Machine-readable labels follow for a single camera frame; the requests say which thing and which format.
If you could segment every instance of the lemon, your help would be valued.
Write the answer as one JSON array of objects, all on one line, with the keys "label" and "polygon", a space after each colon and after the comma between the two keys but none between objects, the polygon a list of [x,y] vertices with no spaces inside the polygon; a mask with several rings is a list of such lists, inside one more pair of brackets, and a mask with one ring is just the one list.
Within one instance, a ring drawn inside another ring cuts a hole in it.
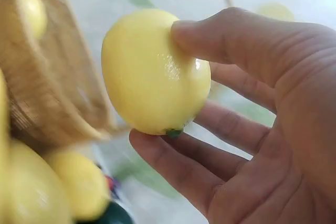
[{"label": "lemon", "polygon": [[7,86],[0,70],[0,223],[7,223],[5,213],[8,200],[9,112]]},{"label": "lemon", "polygon": [[46,156],[46,161],[62,180],[76,220],[98,219],[109,204],[108,182],[102,171],[88,158],[58,151]]},{"label": "lemon", "polygon": [[177,48],[178,20],[158,9],[120,18],[102,45],[102,71],[120,116],[152,135],[177,135],[203,106],[211,85],[209,63]]},{"label": "lemon", "polygon": [[69,204],[61,181],[27,145],[11,147],[11,224],[70,224]]},{"label": "lemon", "polygon": [[42,0],[23,0],[23,10],[36,39],[41,39],[47,29],[47,11]]}]

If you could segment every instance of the floral tablecloth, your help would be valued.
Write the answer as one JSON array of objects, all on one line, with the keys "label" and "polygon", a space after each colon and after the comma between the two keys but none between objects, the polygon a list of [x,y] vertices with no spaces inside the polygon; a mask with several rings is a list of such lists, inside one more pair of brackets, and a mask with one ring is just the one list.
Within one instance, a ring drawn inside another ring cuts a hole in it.
[{"label": "floral tablecloth", "polygon": [[[228,6],[226,0],[70,0],[100,69],[103,37],[122,15],[139,8],[160,8],[181,19],[203,19]],[[232,0],[233,5],[279,19],[315,22],[336,28],[336,0]],[[213,85],[210,98],[261,123],[272,125],[275,116],[232,90]],[[219,148],[250,158],[246,153],[218,140],[191,124],[186,131]],[[135,153],[128,135],[100,144],[97,158],[122,185],[124,197],[139,224],[207,223],[186,199],[178,194]]]}]

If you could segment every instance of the woven basket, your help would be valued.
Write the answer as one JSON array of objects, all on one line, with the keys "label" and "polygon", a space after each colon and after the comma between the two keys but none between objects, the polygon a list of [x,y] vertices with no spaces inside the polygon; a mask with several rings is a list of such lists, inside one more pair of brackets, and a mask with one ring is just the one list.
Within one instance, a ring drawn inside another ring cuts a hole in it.
[{"label": "woven basket", "polygon": [[0,68],[9,89],[13,134],[41,151],[116,130],[68,1],[43,0],[48,27],[39,41],[22,1],[0,0]]}]

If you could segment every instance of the hand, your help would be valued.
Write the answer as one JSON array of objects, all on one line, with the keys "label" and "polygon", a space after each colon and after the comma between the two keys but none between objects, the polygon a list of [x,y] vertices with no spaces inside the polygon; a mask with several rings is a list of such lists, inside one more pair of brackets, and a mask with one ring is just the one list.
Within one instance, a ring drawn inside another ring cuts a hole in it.
[{"label": "hand", "polygon": [[336,223],[336,32],[229,8],[172,34],[277,117],[270,129],[208,101],[195,119],[251,161],[187,134],[133,130],[135,150],[211,224]]}]

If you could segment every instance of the lemon stem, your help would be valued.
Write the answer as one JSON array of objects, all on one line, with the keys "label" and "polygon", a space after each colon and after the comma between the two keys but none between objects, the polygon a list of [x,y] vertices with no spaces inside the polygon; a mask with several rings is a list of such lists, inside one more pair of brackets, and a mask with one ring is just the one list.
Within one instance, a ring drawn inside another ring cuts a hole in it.
[{"label": "lemon stem", "polygon": [[177,138],[183,130],[167,130],[166,135],[170,138]]}]

